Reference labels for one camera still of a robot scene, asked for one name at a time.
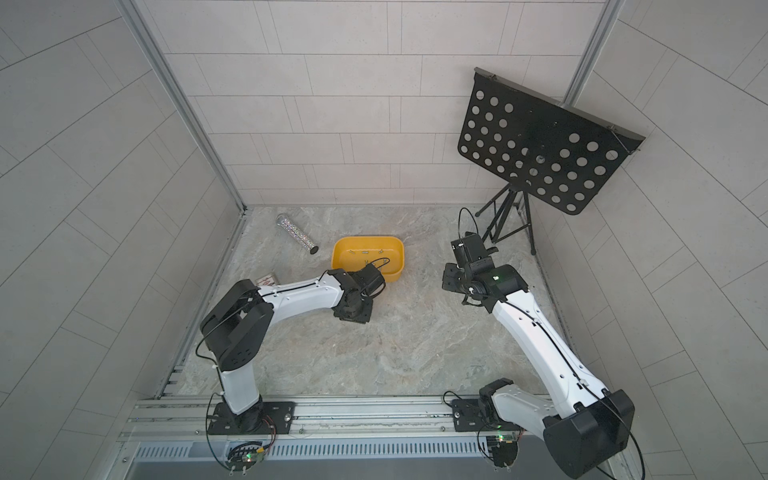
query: tripod stand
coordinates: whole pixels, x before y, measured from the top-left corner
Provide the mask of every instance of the tripod stand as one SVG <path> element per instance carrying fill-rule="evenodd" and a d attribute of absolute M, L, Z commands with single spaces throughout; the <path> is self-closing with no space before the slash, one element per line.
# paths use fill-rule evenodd
<path fill-rule="evenodd" d="M 503 195 L 504 193 L 507 194 L 507 196 L 502 200 L 502 204 L 499 207 L 498 210 L 496 210 L 496 200 Z M 502 236 L 502 228 L 504 228 L 504 224 L 507 222 L 507 217 L 509 216 L 509 211 L 513 207 L 513 203 L 515 202 L 515 197 L 517 196 L 518 192 L 512 190 L 512 185 L 507 184 L 506 187 L 502 188 L 494 197 L 488 201 L 488 203 L 483 206 L 478 212 L 475 214 L 476 217 L 480 217 L 482 213 L 485 211 L 486 208 L 490 207 L 491 204 L 494 206 L 495 215 L 493 216 L 493 220 L 491 220 L 491 224 L 488 225 L 488 228 L 485 229 L 485 233 L 482 236 L 483 241 L 485 241 L 486 238 L 489 236 L 491 237 L 491 242 L 493 244 L 496 244 L 502 240 L 504 240 L 507 237 L 510 237 L 517 232 L 521 230 L 528 229 L 528 239 L 531 241 L 531 255 L 536 254 L 536 246 L 533 241 L 533 225 L 531 224 L 531 207 L 529 205 L 529 199 L 528 199 L 528 192 L 523 190 L 523 196 L 520 201 L 525 202 L 525 221 L 526 224 L 522 227 L 519 227 L 512 232 L 507 233 L 506 235 Z"/>

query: black mounting plate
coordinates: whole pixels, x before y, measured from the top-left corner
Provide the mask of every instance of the black mounting plate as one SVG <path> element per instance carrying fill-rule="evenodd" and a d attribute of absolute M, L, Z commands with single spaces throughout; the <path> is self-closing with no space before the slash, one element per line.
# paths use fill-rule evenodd
<path fill-rule="evenodd" d="M 294 402 L 264 402 L 264 415 L 269 415 L 275 424 L 277 435 L 285 435 L 290 430 L 293 421 L 293 409 L 296 408 Z M 290 415 L 291 420 L 285 421 L 286 415 Z M 213 415 L 208 418 L 208 435 L 240 435 L 245 432 L 238 432 L 237 426 L 229 415 L 229 409 L 224 402 L 219 402 L 214 409 Z M 270 429 L 266 423 L 261 422 L 259 428 L 248 435 L 269 435 Z"/>
<path fill-rule="evenodd" d="M 480 416 L 477 399 L 454 399 L 451 401 L 453 410 L 453 428 L 457 432 L 519 432 L 522 427 L 512 422 L 503 422 L 500 426 L 492 427 L 485 424 Z"/>

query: yellow plastic tray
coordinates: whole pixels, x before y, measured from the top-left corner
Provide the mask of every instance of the yellow plastic tray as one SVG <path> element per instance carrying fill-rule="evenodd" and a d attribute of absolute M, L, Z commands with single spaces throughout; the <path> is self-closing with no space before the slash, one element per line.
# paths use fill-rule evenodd
<path fill-rule="evenodd" d="M 382 267 L 382 275 L 387 283 L 392 283 L 400 278 L 406 264 L 405 248 L 395 237 L 344 237 L 333 246 L 331 268 L 354 272 L 382 257 L 390 260 Z"/>

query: marble floor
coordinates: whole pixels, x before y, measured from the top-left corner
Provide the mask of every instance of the marble floor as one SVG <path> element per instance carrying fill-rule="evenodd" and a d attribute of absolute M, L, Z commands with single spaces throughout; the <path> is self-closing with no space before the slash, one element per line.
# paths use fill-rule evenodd
<path fill-rule="evenodd" d="M 330 267 L 333 244 L 350 235 L 393 235 L 405 244 L 400 279 L 376 297 L 367 324 L 339 321 L 315 310 L 273 325 L 257 355 L 253 374 L 265 395 L 415 395 L 447 389 L 476 394 L 507 377 L 531 393 L 545 389 L 512 336 L 485 309 L 462 306 L 462 296 L 441 289 L 446 262 L 454 262 L 459 207 L 263 207 L 256 208 L 223 274 L 212 304 L 238 280 L 270 272 L 281 283 L 320 275 Z M 310 255 L 275 224 L 285 213 L 320 246 Z M 493 212 L 478 218 L 482 229 Z M 505 231 L 521 225 L 515 212 Z M 465 212 L 462 231 L 474 226 Z M 493 255 L 511 264 L 531 286 L 550 322 L 561 330 L 551 298 L 520 232 Z M 194 345 L 200 340 L 197 334 Z M 206 352 L 205 345 L 200 348 Z M 208 361 L 190 352 L 178 395 L 218 390 Z"/>

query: wall tile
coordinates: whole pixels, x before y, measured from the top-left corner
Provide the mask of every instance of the wall tile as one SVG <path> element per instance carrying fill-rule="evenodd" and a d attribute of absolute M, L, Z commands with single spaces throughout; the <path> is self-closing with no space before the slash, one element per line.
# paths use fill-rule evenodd
<path fill-rule="evenodd" d="M 723 293 L 763 343 L 768 343 L 766 285 L 768 285 L 768 263 L 760 265 L 723 287 Z"/>
<path fill-rule="evenodd" d="M 701 265 L 662 286 L 654 298 L 741 441 L 764 441 L 768 419 L 752 409 L 768 396 L 768 386 L 754 382 L 754 373 L 768 367 L 768 349 Z"/>
<path fill-rule="evenodd" d="M 593 201 L 641 277 L 683 246 L 624 169 L 614 172 Z"/>
<path fill-rule="evenodd" d="M 434 134 L 353 134 L 356 164 L 428 164 Z"/>
<path fill-rule="evenodd" d="M 487 188 L 414 188 L 414 204 L 483 204 Z"/>
<path fill-rule="evenodd" d="M 760 0 L 739 0 L 729 5 L 714 0 L 654 2 L 638 28 L 728 78 L 766 33 L 767 15 L 768 5 Z"/>
<path fill-rule="evenodd" d="M 475 67 L 521 84 L 527 55 L 424 55 L 422 95 L 467 95 L 475 85 Z"/>
<path fill-rule="evenodd" d="M 283 53 L 386 54 L 384 2 L 272 2 Z"/>
<path fill-rule="evenodd" d="M 121 242 L 172 176 L 149 141 L 143 141 L 82 201 L 78 210 Z"/>
<path fill-rule="evenodd" d="M 616 22 L 594 70 L 623 96 L 634 100 L 667 50 L 623 22 Z"/>
<path fill-rule="evenodd" d="M 214 95 L 311 95 L 302 55 L 195 55 Z"/>
<path fill-rule="evenodd" d="M 198 150 L 168 181 L 155 203 L 176 225 L 183 227 L 214 178 L 210 164 Z"/>
<path fill-rule="evenodd" d="M 137 81 L 88 112 L 48 146 L 95 187 L 163 119 L 144 84 Z"/>
<path fill-rule="evenodd" d="M 412 188 L 340 188 L 333 191 L 337 205 L 412 204 Z"/>
<path fill-rule="evenodd" d="M 195 140 L 178 112 L 171 115 L 160 127 L 157 127 L 157 136 L 160 137 L 179 165 L 184 165 L 184 162 L 197 148 Z"/>
<path fill-rule="evenodd" d="M 74 333 L 56 332 L 0 407 L 4 476 L 29 478 L 29 466 L 37 465 L 43 456 L 40 449 L 53 443 L 106 352 Z"/>
<path fill-rule="evenodd" d="M 171 53 L 266 53 L 251 2 L 147 0 Z"/>
<path fill-rule="evenodd" d="M 0 71 L 0 144 L 24 159 L 110 95 L 74 41 L 56 45 Z"/>
<path fill-rule="evenodd" d="M 26 320 L 3 327 L 0 391 L 11 392 L 108 258 L 63 223 L 3 283 L 0 318 Z"/>
<path fill-rule="evenodd" d="M 685 351 L 675 353 L 669 358 L 660 360 L 653 365 L 649 365 L 643 369 L 645 378 L 648 380 L 650 386 L 658 385 L 659 383 L 668 382 L 669 380 L 676 379 L 679 376 L 686 375 L 691 372 L 695 372 L 696 367 L 690 361 L 690 357 Z"/>
<path fill-rule="evenodd" d="M 645 286 L 653 293 L 694 263 L 696 263 L 696 257 L 690 250 L 683 247 L 643 278 Z"/>
<path fill-rule="evenodd" d="M 112 427 L 114 417 L 101 413 L 72 409 L 69 418 L 62 428 L 70 432 L 90 433 L 92 435 L 107 435 Z"/>
<path fill-rule="evenodd" d="M 389 188 L 389 165 L 315 165 L 318 188 Z"/>
<path fill-rule="evenodd" d="M 744 445 L 698 373 L 657 385 L 654 393 L 696 478 L 760 480 Z M 714 436 L 717 443 L 710 441 Z"/>
<path fill-rule="evenodd" d="M 0 280 L 8 278 L 90 189 L 48 147 L 0 178 Z"/>
<path fill-rule="evenodd" d="M 512 53 L 582 55 L 601 9 L 588 3 L 525 4 Z"/>
<path fill-rule="evenodd" d="M 120 83 L 130 84 L 151 70 L 149 62 L 122 18 L 88 32 Z"/>
<path fill-rule="evenodd" d="M 142 349 L 146 347 L 146 350 L 140 358 L 141 362 L 128 362 L 125 366 L 114 365 L 116 369 L 125 369 L 126 376 L 130 376 L 128 383 L 125 382 L 126 379 L 119 381 L 122 389 L 126 385 L 130 386 L 133 384 L 131 387 L 132 392 L 142 392 L 146 396 L 154 396 L 161 391 L 161 383 L 166 379 L 168 372 L 172 368 L 171 363 L 179 350 L 179 344 L 184 336 L 184 332 L 189 328 L 197 328 L 197 326 L 192 326 L 191 323 L 203 299 L 202 297 L 203 291 L 200 287 L 192 281 L 187 281 L 181 290 L 179 300 L 173 305 L 173 309 L 170 308 L 170 304 L 157 299 L 155 296 L 147 298 L 152 302 L 162 305 L 162 313 L 165 316 L 160 319 L 160 316 L 155 313 L 155 318 L 147 321 L 141 327 L 145 329 L 150 328 L 155 332 L 152 336 L 152 343 L 149 343 L 149 345 L 141 342 L 140 339 L 128 338 L 126 336 L 125 343 L 127 345 L 134 345 Z"/>
<path fill-rule="evenodd" d="M 263 134 L 273 164 L 343 164 L 337 134 Z"/>
<path fill-rule="evenodd" d="M 74 310 L 67 316 L 64 323 L 61 324 L 61 328 L 77 333 L 79 336 L 83 336 L 107 348 L 112 346 L 112 342 L 118 336 L 118 333 L 114 330 L 108 329 L 99 322 L 95 322 Z"/>
<path fill-rule="evenodd" d="M 208 137 L 225 165 L 264 163 L 250 134 L 210 134 Z"/>
<path fill-rule="evenodd" d="M 522 84 L 549 97 L 562 97 L 568 90 L 579 59 L 575 56 L 534 55 Z"/>
<path fill-rule="evenodd" d="M 389 131 L 387 97 L 298 97 L 296 104 L 305 132 Z"/>
<path fill-rule="evenodd" d="M 683 349 L 615 237 L 598 250 L 589 265 L 640 367 Z"/>
<path fill-rule="evenodd" d="M 306 68 L 315 95 L 418 95 L 422 59 L 415 55 L 306 55 Z"/>
<path fill-rule="evenodd" d="M 200 208 L 195 208 L 157 268 L 157 275 L 180 292 L 213 230 Z"/>
<path fill-rule="evenodd" d="M 467 97 L 403 97 L 403 133 L 457 133 L 467 113 Z"/>
<path fill-rule="evenodd" d="M 581 253 L 576 238 L 568 227 L 552 238 L 552 246 L 560 259 L 565 277 L 576 296 L 585 319 L 597 315 L 608 303 L 600 290 L 597 280 Z"/>
<path fill-rule="evenodd" d="M 678 58 L 643 112 L 737 198 L 768 178 L 753 134 L 768 128 L 768 105 L 693 62 Z"/>
<path fill-rule="evenodd" d="M 661 412 L 643 371 L 632 355 L 617 322 L 613 322 L 594 335 L 594 343 L 600 351 L 608 375 L 614 380 L 614 388 L 624 390 L 635 406 L 632 432 L 642 445 L 643 453 L 678 450 L 675 434 Z M 686 403 L 695 396 L 687 397 Z"/>
<path fill-rule="evenodd" d="M 205 79 L 203 71 L 200 69 L 195 55 L 168 54 L 165 59 L 170 64 L 170 69 L 174 77 L 179 81 L 181 89 L 187 95 L 212 95 L 208 81 Z"/>
<path fill-rule="evenodd" d="M 293 131 L 281 97 L 197 97 L 197 102 L 214 133 Z"/>
<path fill-rule="evenodd" d="M 154 217 L 144 214 L 75 309 L 120 330 L 173 241 Z"/>
<path fill-rule="evenodd" d="M 100 0 L 10 0 L 0 28 L 29 56 L 118 17 L 114 4 Z"/>
<path fill-rule="evenodd" d="M 768 260 L 766 226 L 662 131 L 627 172 L 718 285 Z"/>
<path fill-rule="evenodd" d="M 79 409 L 111 416 L 120 412 L 173 306 L 151 287 L 144 291 L 80 397 Z"/>
<path fill-rule="evenodd" d="M 259 190 L 259 194 L 264 205 L 334 205 L 336 203 L 333 190 L 330 189 L 293 190 L 287 188 L 283 190 Z"/>
<path fill-rule="evenodd" d="M 309 188 L 301 165 L 233 165 L 243 188 Z"/>
<path fill-rule="evenodd" d="M 520 12 L 522 5 L 403 3 L 402 53 L 496 55 L 508 9 Z"/>

